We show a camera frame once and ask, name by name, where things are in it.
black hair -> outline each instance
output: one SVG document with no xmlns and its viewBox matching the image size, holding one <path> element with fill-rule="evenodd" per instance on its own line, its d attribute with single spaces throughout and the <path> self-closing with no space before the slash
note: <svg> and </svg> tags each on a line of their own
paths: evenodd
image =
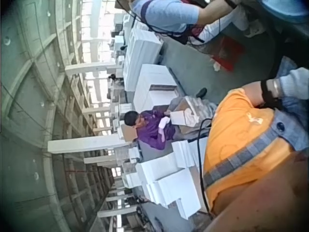
<svg viewBox="0 0 309 232">
<path fill-rule="evenodd" d="M 126 47 L 127 47 L 127 45 L 121 46 L 121 47 L 120 47 L 120 50 L 123 51 L 123 50 L 125 50 Z"/>
<path fill-rule="evenodd" d="M 135 126 L 135 122 L 136 122 L 136 119 L 138 118 L 139 116 L 139 113 L 137 113 L 136 111 L 128 111 L 126 112 L 125 114 L 125 124 L 127 126 Z"/>
</svg>

factory floor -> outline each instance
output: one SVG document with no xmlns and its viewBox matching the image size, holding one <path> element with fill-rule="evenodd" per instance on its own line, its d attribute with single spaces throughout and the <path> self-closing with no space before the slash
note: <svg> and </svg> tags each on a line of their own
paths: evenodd
<svg viewBox="0 0 309 232">
<path fill-rule="evenodd" d="M 202 87 L 206 87 L 207 98 L 219 103 L 229 90 L 267 78 L 274 59 L 274 44 L 269 36 L 264 33 L 248 39 L 233 25 L 226 28 L 224 33 L 239 41 L 246 49 L 231 73 L 225 70 L 215 72 L 213 61 L 210 61 L 208 56 L 168 37 L 163 38 L 164 57 L 161 64 L 173 70 L 187 95 L 195 95 Z M 127 95 L 128 101 L 133 102 L 134 93 Z M 163 151 L 150 148 L 143 142 L 140 142 L 140 147 L 143 161 L 167 155 L 172 151 L 170 144 Z M 135 188 L 134 192 L 142 194 L 141 188 Z M 165 231 L 190 232 L 194 228 L 191 220 L 180 217 L 177 208 L 165 209 L 152 203 L 145 204 L 143 208 L 151 221 L 154 221 L 155 217 L 161 221 Z"/>
</svg>

white pants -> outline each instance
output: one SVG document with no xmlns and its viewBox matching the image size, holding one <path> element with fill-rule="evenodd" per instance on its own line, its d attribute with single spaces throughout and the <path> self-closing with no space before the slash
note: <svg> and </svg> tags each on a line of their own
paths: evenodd
<svg viewBox="0 0 309 232">
<path fill-rule="evenodd" d="M 216 37 L 222 30 L 224 30 L 230 23 L 233 23 L 239 30 L 244 31 L 249 27 L 249 21 L 246 12 L 242 6 L 236 7 L 231 13 L 218 19 L 212 24 L 208 24 L 198 36 L 205 43 Z M 202 44 L 200 41 L 190 37 L 191 43 L 195 45 Z"/>
</svg>

backpack strap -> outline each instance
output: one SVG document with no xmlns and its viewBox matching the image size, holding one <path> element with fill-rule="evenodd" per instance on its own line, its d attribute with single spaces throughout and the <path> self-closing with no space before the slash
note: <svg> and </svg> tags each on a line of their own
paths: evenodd
<svg viewBox="0 0 309 232">
<path fill-rule="evenodd" d="M 146 24 L 149 27 L 149 29 L 151 29 L 152 31 L 154 31 L 155 33 L 158 33 L 158 34 L 166 34 L 167 36 L 171 37 L 172 39 L 179 41 L 182 44 L 187 43 L 189 36 L 194 37 L 196 40 L 200 41 L 201 43 L 205 42 L 205 41 L 201 40 L 200 38 L 198 38 L 194 33 L 192 33 L 192 29 L 194 28 L 194 25 L 187 25 L 186 29 L 183 32 L 164 31 L 160 28 L 158 28 L 158 29 L 160 29 L 162 31 L 155 30 L 154 27 L 149 25 L 147 23 L 147 20 L 146 20 L 146 12 L 147 12 L 147 9 L 149 7 L 149 4 L 152 1 L 153 0 L 149 0 L 149 1 L 145 2 L 142 5 L 141 10 L 140 10 L 140 20 L 141 20 L 142 23 Z"/>
<path fill-rule="evenodd" d="M 149 4 L 152 2 L 153 0 L 149 0 L 147 2 L 145 2 L 140 10 L 140 20 L 142 23 L 148 25 L 147 21 L 146 21 L 146 11 L 148 9 Z"/>
</svg>

shoe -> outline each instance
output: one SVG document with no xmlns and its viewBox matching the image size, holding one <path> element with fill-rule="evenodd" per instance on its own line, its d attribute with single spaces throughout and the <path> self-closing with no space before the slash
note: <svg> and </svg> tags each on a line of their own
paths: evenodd
<svg viewBox="0 0 309 232">
<path fill-rule="evenodd" d="M 251 38 L 255 35 L 259 35 L 265 32 L 265 28 L 262 25 L 262 23 L 260 22 L 260 20 L 255 20 L 253 22 L 249 23 L 249 28 L 246 30 L 246 32 L 244 33 L 244 35 L 247 38 Z"/>
<path fill-rule="evenodd" d="M 207 94 L 207 89 L 206 88 L 202 88 L 196 95 L 195 95 L 195 97 L 196 98 L 203 98 L 203 97 L 205 97 L 206 96 L 206 94 Z"/>
</svg>

